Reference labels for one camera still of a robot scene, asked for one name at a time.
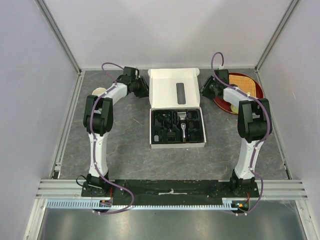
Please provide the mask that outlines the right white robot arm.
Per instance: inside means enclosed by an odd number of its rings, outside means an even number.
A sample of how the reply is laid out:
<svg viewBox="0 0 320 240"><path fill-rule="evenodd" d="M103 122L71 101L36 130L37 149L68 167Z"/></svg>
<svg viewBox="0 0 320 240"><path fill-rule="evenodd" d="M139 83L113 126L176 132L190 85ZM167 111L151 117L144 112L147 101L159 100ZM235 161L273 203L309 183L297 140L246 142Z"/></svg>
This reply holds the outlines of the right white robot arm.
<svg viewBox="0 0 320 240"><path fill-rule="evenodd" d="M237 130L241 138L239 159L232 171L229 191L235 197L257 187L255 166L259 151L272 132L270 105L266 98L256 98L231 85L227 69L214 70L200 93L208 99L221 97L238 110Z"/></svg>

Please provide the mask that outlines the white cardboard box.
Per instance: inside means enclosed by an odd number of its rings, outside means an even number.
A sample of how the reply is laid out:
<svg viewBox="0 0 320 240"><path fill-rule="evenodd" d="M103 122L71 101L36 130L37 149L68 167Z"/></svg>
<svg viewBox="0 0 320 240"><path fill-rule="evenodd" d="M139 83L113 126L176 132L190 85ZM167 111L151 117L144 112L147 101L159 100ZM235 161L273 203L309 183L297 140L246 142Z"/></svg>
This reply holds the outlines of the white cardboard box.
<svg viewBox="0 0 320 240"><path fill-rule="evenodd" d="M149 69L149 143L153 149L203 148L198 68Z"/></svg>

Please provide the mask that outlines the silver black hair clipper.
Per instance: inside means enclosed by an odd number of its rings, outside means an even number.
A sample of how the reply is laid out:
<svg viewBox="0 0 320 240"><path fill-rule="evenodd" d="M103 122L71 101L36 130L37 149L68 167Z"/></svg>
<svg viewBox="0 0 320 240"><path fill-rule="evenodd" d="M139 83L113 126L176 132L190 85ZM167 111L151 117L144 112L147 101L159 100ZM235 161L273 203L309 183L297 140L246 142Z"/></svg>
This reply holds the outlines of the silver black hair clipper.
<svg viewBox="0 0 320 240"><path fill-rule="evenodd" d="M187 142L187 113L185 111L178 111L178 123L180 124L180 128L182 130L182 140L184 143Z"/></svg>

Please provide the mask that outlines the black comb guard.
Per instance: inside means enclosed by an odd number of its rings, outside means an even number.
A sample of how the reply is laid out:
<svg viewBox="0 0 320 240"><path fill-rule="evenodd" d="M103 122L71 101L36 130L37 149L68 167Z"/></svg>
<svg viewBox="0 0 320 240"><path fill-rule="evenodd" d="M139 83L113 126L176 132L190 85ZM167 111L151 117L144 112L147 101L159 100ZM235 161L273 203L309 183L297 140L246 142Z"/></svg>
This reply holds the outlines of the black comb guard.
<svg viewBox="0 0 320 240"><path fill-rule="evenodd" d="M176 141L176 133L175 132L168 132L166 134L167 142L175 142Z"/></svg>

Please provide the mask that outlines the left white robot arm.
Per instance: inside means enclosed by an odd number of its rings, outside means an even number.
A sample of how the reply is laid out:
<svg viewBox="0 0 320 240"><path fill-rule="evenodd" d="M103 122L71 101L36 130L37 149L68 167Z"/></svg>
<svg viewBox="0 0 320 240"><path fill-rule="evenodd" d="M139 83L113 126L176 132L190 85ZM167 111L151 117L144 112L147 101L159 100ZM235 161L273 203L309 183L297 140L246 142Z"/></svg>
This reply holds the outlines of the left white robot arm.
<svg viewBox="0 0 320 240"><path fill-rule="evenodd" d="M107 140L114 123L114 104L130 93L138 98L149 96L149 87L137 68L125 66L122 70L109 88L97 88L86 98L83 125L90 141L90 167L82 185L83 197L104 197L112 189Z"/></svg>

